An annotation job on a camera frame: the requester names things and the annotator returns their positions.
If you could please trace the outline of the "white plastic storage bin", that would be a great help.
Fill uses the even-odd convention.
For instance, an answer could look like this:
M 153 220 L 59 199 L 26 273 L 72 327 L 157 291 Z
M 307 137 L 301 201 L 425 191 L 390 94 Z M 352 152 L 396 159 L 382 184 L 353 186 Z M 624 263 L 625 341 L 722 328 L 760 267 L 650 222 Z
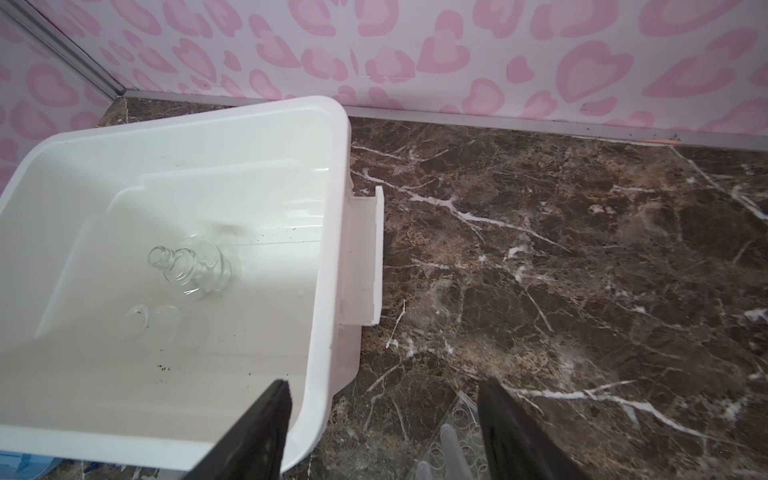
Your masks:
M 193 468 L 276 380 L 284 469 L 382 309 L 384 194 L 304 97 L 55 135 L 1 196 L 1 447 Z

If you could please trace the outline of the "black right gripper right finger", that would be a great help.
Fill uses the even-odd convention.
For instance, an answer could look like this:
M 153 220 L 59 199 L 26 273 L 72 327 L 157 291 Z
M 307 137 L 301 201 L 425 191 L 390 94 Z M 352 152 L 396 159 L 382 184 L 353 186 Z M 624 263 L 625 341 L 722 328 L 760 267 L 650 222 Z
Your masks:
M 477 407 L 491 478 L 590 479 L 496 378 L 480 383 Z

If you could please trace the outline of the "clear test tube rack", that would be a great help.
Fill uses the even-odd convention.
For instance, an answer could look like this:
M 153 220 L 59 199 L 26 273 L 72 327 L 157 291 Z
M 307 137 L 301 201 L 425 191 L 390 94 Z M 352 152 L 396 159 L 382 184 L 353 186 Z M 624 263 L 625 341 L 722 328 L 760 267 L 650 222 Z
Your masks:
M 459 392 L 406 479 L 490 478 L 477 405 Z

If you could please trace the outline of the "blue capped test tube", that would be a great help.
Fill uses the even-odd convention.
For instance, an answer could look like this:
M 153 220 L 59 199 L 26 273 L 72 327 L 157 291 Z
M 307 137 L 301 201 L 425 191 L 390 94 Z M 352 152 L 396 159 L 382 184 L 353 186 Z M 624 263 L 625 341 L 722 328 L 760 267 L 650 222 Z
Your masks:
M 473 474 L 465 458 L 456 430 L 444 424 L 440 429 L 440 442 L 445 459 L 445 478 L 448 480 L 472 480 Z

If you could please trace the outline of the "clear glass beaker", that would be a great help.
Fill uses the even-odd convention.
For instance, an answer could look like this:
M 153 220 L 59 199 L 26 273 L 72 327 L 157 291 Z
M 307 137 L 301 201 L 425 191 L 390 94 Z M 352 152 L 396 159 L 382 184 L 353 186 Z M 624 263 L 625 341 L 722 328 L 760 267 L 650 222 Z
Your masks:
M 119 333 L 125 342 L 138 342 L 149 349 L 188 351 L 203 344 L 208 321 L 196 312 L 174 305 L 137 305 L 120 321 Z

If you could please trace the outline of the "blue plastic bin lid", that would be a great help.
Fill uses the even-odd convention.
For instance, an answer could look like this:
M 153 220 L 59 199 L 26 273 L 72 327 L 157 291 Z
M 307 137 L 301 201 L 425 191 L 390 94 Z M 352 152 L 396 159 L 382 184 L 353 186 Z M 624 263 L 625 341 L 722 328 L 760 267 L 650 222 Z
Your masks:
M 0 479 L 38 479 L 53 471 L 62 461 L 62 458 L 57 457 L 2 451 L 0 453 Z

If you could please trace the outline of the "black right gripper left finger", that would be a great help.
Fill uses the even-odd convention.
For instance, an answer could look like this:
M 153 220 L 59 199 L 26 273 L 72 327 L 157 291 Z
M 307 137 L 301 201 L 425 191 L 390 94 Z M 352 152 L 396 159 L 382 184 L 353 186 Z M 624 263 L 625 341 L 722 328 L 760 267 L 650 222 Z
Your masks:
M 279 479 L 291 411 L 289 383 L 272 382 L 184 479 Z

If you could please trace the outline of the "clear glass flask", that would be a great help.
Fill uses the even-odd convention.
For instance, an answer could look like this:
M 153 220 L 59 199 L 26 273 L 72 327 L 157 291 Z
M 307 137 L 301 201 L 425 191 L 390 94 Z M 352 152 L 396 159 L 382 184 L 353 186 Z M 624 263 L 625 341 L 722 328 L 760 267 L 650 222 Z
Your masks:
M 231 264 L 222 250 L 200 237 L 189 237 L 175 248 L 155 246 L 147 262 L 162 273 L 177 297 L 188 301 L 220 295 L 232 279 Z

